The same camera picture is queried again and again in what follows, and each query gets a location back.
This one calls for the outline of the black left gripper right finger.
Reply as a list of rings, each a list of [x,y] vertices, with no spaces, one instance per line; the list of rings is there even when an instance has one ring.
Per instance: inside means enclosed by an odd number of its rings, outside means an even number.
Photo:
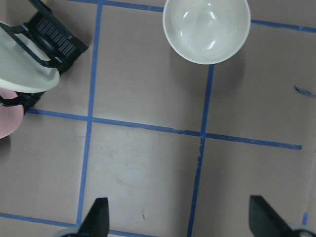
[[[292,229],[262,196],[250,196],[248,225],[254,237],[291,237]]]

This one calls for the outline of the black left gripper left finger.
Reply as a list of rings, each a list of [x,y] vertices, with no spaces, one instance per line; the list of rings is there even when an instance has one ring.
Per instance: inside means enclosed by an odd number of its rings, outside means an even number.
[[[97,198],[79,227],[78,237],[107,237],[109,234],[108,198]]]

